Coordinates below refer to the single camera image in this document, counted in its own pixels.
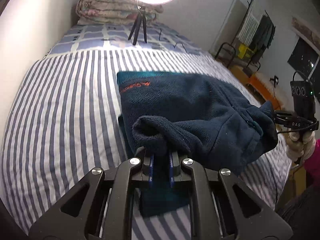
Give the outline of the right pink sleeve forearm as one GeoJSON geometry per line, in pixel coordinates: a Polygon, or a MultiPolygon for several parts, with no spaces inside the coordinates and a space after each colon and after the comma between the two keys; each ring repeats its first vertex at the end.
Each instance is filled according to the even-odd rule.
{"type": "Polygon", "coordinates": [[[304,168],[313,185],[319,187],[319,140],[312,138],[304,147],[304,168]]]}

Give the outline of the right gloved hand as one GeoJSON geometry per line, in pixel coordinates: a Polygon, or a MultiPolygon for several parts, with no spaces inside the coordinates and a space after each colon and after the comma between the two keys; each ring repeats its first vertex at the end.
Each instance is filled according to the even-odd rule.
{"type": "Polygon", "coordinates": [[[316,148],[315,132],[310,131],[300,136],[299,132],[289,132],[286,136],[287,156],[293,161],[301,162],[309,159],[316,148]]]}

